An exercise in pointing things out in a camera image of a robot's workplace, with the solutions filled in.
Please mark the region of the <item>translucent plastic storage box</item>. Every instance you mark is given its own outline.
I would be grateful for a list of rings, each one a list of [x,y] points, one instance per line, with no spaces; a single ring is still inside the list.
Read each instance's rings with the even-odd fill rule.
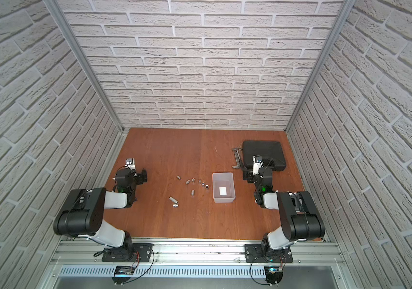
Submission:
[[[213,173],[212,177],[214,202],[217,204],[232,203],[236,198],[233,173]]]

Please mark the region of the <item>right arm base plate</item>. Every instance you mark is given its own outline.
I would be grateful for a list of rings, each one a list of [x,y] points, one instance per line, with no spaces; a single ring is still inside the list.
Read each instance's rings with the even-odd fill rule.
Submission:
[[[244,253],[247,263],[293,263],[290,248],[272,250],[262,244],[248,243],[244,245]]]

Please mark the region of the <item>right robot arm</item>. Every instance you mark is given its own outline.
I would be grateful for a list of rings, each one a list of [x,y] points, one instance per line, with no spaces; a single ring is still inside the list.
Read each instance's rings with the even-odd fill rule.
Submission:
[[[276,191],[273,171],[261,167],[256,172],[246,169],[243,179],[255,185],[255,202],[268,210],[277,210],[280,226],[266,233],[261,242],[264,254],[287,249],[297,242],[311,241],[325,235],[325,225],[311,194],[307,191]]]

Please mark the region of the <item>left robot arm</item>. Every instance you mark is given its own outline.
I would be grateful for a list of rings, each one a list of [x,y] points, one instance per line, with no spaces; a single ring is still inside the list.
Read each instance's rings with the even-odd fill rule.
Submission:
[[[130,164],[116,172],[112,191],[105,187],[70,191],[54,220],[54,233],[58,236],[89,239],[107,249],[130,249],[130,234],[105,221],[104,211],[132,207],[137,201],[137,186],[147,180],[145,169],[138,173],[135,165]]]

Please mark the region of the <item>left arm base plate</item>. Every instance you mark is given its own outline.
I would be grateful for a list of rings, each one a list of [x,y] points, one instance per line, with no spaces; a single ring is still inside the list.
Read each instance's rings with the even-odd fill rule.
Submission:
[[[102,255],[102,262],[110,263],[148,263],[152,257],[152,243],[135,243],[129,248],[120,247],[106,249]]]

